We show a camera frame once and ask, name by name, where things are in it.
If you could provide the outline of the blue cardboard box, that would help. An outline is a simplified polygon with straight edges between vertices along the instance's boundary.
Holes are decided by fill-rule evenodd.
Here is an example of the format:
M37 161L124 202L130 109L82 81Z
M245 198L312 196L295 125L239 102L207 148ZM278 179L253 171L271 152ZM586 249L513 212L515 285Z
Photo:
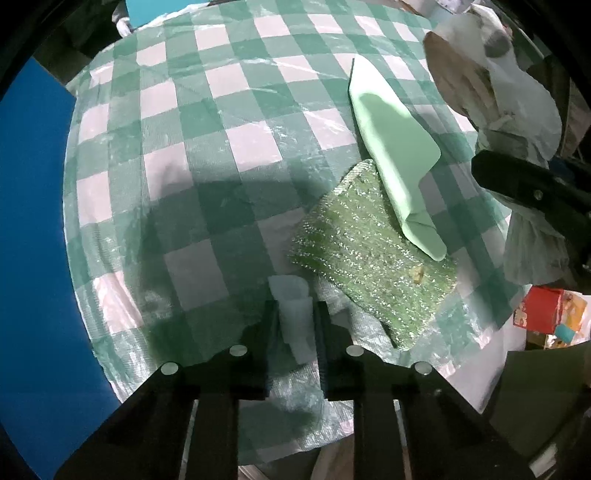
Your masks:
M118 405L91 352L66 258L73 107L34 59L1 100L1 424L41 479Z

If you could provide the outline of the green checkered tablecloth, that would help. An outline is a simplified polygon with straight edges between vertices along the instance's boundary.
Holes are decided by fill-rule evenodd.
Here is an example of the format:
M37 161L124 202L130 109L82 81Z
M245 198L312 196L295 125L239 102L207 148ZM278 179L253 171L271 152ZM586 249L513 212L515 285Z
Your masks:
M452 375L523 291L502 268L509 212L471 179L476 134L443 101L433 23L362 1L190 7L98 52L75 98L63 186L69 268L95 358L119 400L163 362L192 365L259 320L304 215L361 158L349 71L372 62L438 143L422 182L457 286L414 348L353 317L384 360Z

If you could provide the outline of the green scrub sponge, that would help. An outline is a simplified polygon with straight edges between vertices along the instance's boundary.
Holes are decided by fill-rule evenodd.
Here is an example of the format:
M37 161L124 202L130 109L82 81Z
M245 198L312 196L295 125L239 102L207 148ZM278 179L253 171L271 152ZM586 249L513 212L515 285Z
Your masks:
M404 236L370 159L308 212L290 259L339 288L404 350L416 344L457 284L451 257L436 261Z

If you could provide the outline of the light green cloth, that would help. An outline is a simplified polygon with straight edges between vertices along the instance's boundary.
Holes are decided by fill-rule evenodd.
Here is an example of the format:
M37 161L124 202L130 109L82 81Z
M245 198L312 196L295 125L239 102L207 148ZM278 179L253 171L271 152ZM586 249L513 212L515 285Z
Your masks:
M379 70L361 56L353 58L349 100L403 234L431 259L443 260L447 247L420 190L420 182L441 157L438 144Z

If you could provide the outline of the teal shoe box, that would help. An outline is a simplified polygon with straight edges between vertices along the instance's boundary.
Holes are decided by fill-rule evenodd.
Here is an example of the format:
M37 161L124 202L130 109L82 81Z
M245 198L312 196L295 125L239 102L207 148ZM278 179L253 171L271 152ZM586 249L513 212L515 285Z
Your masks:
M129 20L132 27L141 27L157 17L190 5L207 5L208 0L126 0Z

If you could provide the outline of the white grey cloth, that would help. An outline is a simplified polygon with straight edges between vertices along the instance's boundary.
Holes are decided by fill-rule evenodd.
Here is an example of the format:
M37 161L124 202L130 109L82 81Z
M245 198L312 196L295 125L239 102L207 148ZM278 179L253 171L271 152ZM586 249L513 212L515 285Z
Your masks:
M478 132L477 147L547 168L562 121L548 90L516 60L510 35L493 9L473 4L440 23L423 41L429 71L444 101ZM564 276L564 237L540 213L507 194L512 211L504 271L515 284L544 285Z

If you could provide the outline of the red small box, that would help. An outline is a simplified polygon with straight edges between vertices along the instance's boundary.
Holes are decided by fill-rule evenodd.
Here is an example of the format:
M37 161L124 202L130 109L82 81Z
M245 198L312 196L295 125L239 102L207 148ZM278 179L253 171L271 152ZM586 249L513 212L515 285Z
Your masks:
M590 296L532 287L512 315L526 333L527 349L561 349L590 340Z

